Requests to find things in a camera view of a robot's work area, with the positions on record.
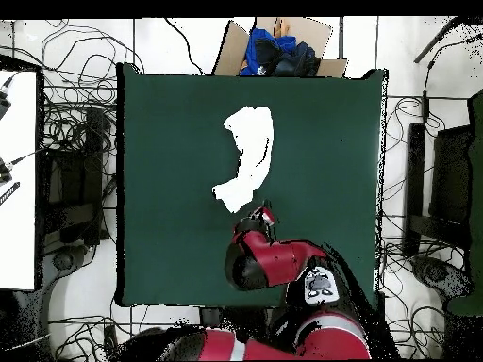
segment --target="white towel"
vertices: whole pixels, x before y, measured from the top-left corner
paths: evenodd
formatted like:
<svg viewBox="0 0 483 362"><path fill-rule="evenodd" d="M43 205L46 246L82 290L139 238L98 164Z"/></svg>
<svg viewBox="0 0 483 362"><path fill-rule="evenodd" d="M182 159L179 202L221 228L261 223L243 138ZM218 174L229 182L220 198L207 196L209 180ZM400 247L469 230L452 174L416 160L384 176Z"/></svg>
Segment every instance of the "white towel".
<svg viewBox="0 0 483 362"><path fill-rule="evenodd" d="M221 199L230 212L237 212L253 199L270 170L274 124L267 107L244 107L228 117L224 127L231 130L241 152L237 176L212 188L216 199Z"/></svg>

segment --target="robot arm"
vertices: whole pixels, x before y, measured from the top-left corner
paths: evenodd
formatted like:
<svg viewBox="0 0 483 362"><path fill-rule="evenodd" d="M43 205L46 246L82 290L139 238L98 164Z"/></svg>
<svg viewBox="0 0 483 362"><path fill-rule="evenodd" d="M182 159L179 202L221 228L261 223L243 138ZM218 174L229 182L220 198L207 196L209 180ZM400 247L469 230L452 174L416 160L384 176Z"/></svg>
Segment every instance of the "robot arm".
<svg viewBox="0 0 483 362"><path fill-rule="evenodd" d="M241 343L232 332L183 327L162 333L159 331L160 340L165 345L157 346L158 349L162 347L162 351L157 351L154 359L246 361L371 358L366 333L359 323L360 313L354 302L362 303L361 309L367 310L369 305L348 267L343 262L333 262L333 254L309 241L274 241L270 230L274 223L274 215L264 205L235 226L226 253L225 274L239 290L289 283L286 293L288 307L285 314L273 323L272 340L269 340L271 344L283 341L284 345L277 347L283 347L285 351L251 339ZM341 271L336 263L342 264ZM347 283L350 285L351 282L351 288L356 286L356 289L349 289ZM375 324L373 313L367 311L364 315L366 326ZM380 337L386 335L383 339L385 343L391 340L389 329L386 332L384 326L379 328L378 325L376 329L380 329L377 333ZM393 342L391 344L387 351L389 356L386 357L397 357L395 345ZM382 347L381 352L386 352L386 349Z"/></svg>
<svg viewBox="0 0 483 362"><path fill-rule="evenodd" d="M225 259L226 279L239 290L270 288L295 281L312 256L325 252L304 240L274 241L275 217L267 206L256 209L234 229Z"/></svg>

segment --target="clothing pile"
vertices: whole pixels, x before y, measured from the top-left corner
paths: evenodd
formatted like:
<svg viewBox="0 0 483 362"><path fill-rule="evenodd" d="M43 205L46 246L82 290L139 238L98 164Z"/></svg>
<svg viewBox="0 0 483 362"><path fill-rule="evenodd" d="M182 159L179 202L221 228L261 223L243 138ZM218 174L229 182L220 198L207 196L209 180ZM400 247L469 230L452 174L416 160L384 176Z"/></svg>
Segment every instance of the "clothing pile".
<svg viewBox="0 0 483 362"><path fill-rule="evenodd" d="M315 76L320 63L304 41L296 44L294 36L274 38L265 29L254 28L240 76Z"/></svg>

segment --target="cardboard box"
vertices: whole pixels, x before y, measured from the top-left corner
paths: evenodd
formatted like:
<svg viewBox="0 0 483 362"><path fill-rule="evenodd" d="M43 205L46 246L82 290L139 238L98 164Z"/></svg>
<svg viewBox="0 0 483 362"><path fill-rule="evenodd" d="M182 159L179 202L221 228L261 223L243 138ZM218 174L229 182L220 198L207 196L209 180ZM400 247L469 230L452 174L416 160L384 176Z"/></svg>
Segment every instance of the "cardboard box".
<svg viewBox="0 0 483 362"><path fill-rule="evenodd" d="M281 30L282 35L294 36L297 44L304 41L313 48L318 58L322 58L332 31L329 25L303 17L257 17L256 28L265 29L272 35L277 30ZM233 21L228 22L213 74L221 76L239 74L245 60L249 37L249 34L239 25ZM343 77L346 65L347 59L344 58L322 58L317 76Z"/></svg>

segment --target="green table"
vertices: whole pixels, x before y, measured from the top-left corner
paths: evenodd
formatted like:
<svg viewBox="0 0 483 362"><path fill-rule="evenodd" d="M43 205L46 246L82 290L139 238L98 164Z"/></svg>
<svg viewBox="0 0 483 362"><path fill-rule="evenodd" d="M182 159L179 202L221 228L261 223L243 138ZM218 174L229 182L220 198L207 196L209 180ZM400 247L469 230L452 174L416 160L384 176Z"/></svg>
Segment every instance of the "green table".
<svg viewBox="0 0 483 362"><path fill-rule="evenodd" d="M272 201L279 239L329 243L374 302L384 80L384 71L300 79L118 68L125 148L120 303L279 305L283 287L239 292L225 280L233 226L263 199ZM272 163L253 202L230 214L211 188L235 176L239 154L223 122L245 106L272 111Z"/></svg>

